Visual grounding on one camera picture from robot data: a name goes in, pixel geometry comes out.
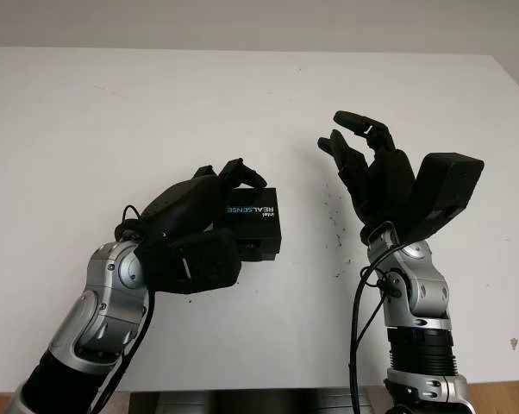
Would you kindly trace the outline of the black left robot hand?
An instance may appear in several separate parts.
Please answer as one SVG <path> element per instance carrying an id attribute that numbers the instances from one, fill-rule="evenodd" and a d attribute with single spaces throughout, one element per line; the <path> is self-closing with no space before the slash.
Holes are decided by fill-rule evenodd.
<path id="1" fill-rule="evenodd" d="M 267 183 L 242 158 L 228 161 L 220 172 L 201 166 L 191 179 L 163 191 L 135 219 L 124 217 L 115 239 L 156 242 L 202 232 L 222 214 L 228 194 L 240 185 L 263 189 Z"/>

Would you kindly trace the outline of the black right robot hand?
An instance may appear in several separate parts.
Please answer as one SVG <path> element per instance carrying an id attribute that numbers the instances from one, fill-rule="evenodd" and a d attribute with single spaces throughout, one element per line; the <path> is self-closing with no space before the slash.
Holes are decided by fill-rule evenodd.
<path id="1" fill-rule="evenodd" d="M 317 141 L 317 146 L 335 161 L 354 211 L 364 224 L 360 239 L 367 245 L 376 228 L 385 222 L 397 221 L 410 199 L 415 175 L 406 153 L 396 148 L 385 124 L 344 110 L 336 111 L 334 121 L 365 139 L 374 152 L 373 162 L 367 163 L 365 155 L 349 147 L 338 129 L 334 129 L 329 138 L 321 137 Z"/>

